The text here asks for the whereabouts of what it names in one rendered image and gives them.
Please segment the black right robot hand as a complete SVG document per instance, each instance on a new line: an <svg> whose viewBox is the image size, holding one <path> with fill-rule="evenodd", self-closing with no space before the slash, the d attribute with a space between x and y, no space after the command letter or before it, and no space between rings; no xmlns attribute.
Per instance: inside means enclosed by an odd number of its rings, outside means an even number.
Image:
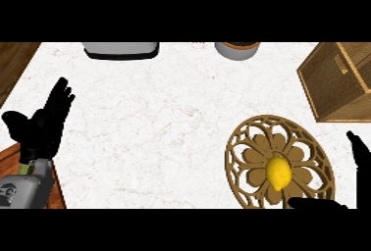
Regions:
<svg viewBox="0 0 371 251"><path fill-rule="evenodd" d="M371 210L371 150L361 137L349 131L346 137L352 145L352 155L356 165L356 209ZM296 210L336 210L346 206L331 199L291 197L288 205Z"/></svg>

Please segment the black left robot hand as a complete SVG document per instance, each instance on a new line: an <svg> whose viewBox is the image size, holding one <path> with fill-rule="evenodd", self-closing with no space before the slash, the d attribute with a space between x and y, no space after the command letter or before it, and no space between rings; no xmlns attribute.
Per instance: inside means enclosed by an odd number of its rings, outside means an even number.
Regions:
<svg viewBox="0 0 371 251"><path fill-rule="evenodd" d="M74 98L68 80L62 77L53 85L43 108L37 109L31 118L16 111L3 113L10 138L21 144L22 164L55 157Z"/></svg>

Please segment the yellow lemon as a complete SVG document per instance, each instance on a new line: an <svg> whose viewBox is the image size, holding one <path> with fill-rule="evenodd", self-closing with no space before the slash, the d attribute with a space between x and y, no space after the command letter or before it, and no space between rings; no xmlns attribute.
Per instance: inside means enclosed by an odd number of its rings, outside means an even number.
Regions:
<svg viewBox="0 0 371 251"><path fill-rule="evenodd" d="M291 168L285 158L272 157L265 166L265 176L275 191L279 191L291 181Z"/></svg>

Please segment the round brown openwork placemat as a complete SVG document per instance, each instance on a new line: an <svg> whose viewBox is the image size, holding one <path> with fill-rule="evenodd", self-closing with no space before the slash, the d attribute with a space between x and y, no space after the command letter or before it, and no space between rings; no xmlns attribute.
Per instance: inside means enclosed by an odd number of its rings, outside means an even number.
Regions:
<svg viewBox="0 0 371 251"><path fill-rule="evenodd" d="M266 164L281 157L291 169L288 185L275 191ZM334 171L325 151L307 130L273 115L260 115L236 126L226 144L225 171L235 198L245 209L279 205L291 197L334 200Z"/></svg>

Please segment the square wicker basket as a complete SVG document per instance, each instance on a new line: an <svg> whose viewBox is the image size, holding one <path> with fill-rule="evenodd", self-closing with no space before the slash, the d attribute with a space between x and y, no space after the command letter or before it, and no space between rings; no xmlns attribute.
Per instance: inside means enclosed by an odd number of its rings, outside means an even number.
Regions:
<svg viewBox="0 0 371 251"><path fill-rule="evenodd" d="M371 123L371 42L321 42L297 74L318 123Z"/></svg>

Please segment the grey and black appliance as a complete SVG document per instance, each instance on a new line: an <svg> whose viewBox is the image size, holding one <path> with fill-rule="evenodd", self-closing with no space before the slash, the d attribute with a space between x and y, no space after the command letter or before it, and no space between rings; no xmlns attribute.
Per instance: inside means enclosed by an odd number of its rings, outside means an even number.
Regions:
<svg viewBox="0 0 371 251"><path fill-rule="evenodd" d="M152 59L160 52L158 42L84 42L83 46L87 56L98 60Z"/></svg>

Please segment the grey pot with brown rim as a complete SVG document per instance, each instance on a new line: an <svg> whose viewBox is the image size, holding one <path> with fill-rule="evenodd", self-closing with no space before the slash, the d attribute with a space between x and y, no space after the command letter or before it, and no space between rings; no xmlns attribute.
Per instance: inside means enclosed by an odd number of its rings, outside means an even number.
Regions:
<svg viewBox="0 0 371 251"><path fill-rule="evenodd" d="M257 42L242 42L239 44L231 42L216 42L214 47L219 54L226 59L245 61L256 55L260 44Z"/></svg>

